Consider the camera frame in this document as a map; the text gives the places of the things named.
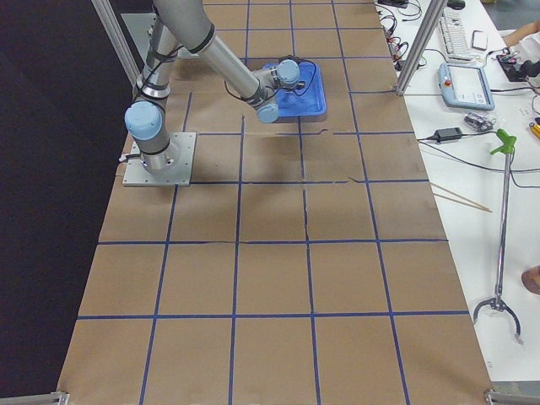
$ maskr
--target tablet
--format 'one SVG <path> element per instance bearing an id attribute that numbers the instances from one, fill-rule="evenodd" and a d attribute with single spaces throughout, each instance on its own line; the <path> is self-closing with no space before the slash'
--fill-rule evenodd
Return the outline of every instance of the tablet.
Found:
<path id="1" fill-rule="evenodd" d="M 481 67 L 443 63 L 439 67 L 439 87 L 449 107 L 491 111 L 495 103 Z"/>

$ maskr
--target white desk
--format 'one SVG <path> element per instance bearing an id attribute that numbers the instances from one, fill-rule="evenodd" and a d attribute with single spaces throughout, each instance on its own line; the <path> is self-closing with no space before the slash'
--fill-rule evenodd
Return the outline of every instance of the white desk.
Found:
<path id="1" fill-rule="evenodd" d="M 425 10 L 428 0 L 420 2 Z M 415 9 L 409 8 L 406 13 Z M 489 34 L 489 50 L 498 50 L 504 46 L 479 0 L 467 0 L 467 6 L 460 13 L 467 37 L 470 38 L 473 30 L 483 30 Z M 406 23 L 399 21 L 396 35 L 412 43 L 419 26 L 420 20 Z M 428 47 L 441 49 L 441 46 L 440 34 L 436 31 Z M 463 122 L 466 112 L 446 107 L 440 97 L 436 72 L 443 62 L 441 55 L 427 51 L 424 56 L 428 64 L 416 72 L 405 95 L 417 138 L 426 138 L 435 129 L 447 127 L 460 127 L 464 133 L 472 132 Z M 521 87 L 520 84 L 508 82 L 492 57 L 488 58 L 485 71 L 492 89 Z M 512 165 L 514 170 L 540 167 L 540 139 L 534 137 L 528 129 L 528 123 L 535 116 L 531 108 L 532 96 L 530 90 L 494 96 L 494 112 L 500 126 L 510 135 L 518 137 Z M 489 154 L 490 150 L 498 146 L 499 139 L 489 134 L 442 144 L 439 148 L 479 165 L 503 169 L 504 156 Z M 457 163 L 422 145 L 420 149 L 429 179 L 433 183 L 493 211 L 487 213 L 441 197 L 436 198 L 463 293 L 472 313 L 480 300 L 494 296 L 503 176 Z M 538 186 L 540 173 L 517 175 L 516 180 L 523 185 Z M 437 188 L 434 188 L 434 193 L 446 194 Z M 540 264 L 540 190 L 521 189 L 512 185 L 509 204 L 503 299 L 521 321 L 524 343 L 520 345 L 513 338 L 515 325 L 508 313 L 500 314 L 484 308 L 475 329 L 492 381 L 539 381 L 540 322 L 537 310 L 540 296 L 531 294 L 523 287 L 521 273 Z"/>

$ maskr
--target blue cap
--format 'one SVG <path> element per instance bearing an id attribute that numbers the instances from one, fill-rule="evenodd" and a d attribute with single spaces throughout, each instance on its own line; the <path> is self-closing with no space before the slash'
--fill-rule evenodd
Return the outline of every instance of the blue cap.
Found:
<path id="1" fill-rule="evenodd" d="M 300 80 L 300 68 L 295 61 L 285 59 L 278 64 L 278 78 L 284 84 L 297 84 Z"/>
<path id="2" fill-rule="evenodd" d="M 147 101 L 132 104 L 124 115 L 126 127 L 133 137 L 147 141 L 161 130 L 161 114 L 158 107 Z"/>
<path id="3" fill-rule="evenodd" d="M 279 118 L 278 105 L 276 103 L 265 104 L 256 111 L 256 116 L 260 122 L 265 124 L 274 122 Z"/>

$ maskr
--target keyboard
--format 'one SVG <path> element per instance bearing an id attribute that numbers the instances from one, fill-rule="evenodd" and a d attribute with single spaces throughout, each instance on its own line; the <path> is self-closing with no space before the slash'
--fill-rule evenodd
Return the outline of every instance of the keyboard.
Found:
<path id="1" fill-rule="evenodd" d="M 472 52 L 469 48 L 462 18 L 456 10 L 448 7 L 444 8 L 442 17 L 440 17 L 439 28 L 445 43 L 445 54 L 448 62 L 475 62 L 478 54 Z"/>

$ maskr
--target green handle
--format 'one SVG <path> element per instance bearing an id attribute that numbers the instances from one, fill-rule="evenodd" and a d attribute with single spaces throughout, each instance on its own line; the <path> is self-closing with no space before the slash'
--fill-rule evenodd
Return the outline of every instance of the green handle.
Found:
<path id="1" fill-rule="evenodd" d="M 501 152 L 502 154 L 514 153 L 514 144 L 517 140 L 516 137 L 509 135 L 507 131 L 501 128 L 497 131 L 497 138 L 499 138 L 503 144 L 497 149 L 492 150 L 490 154 L 496 154 L 497 152 Z"/>

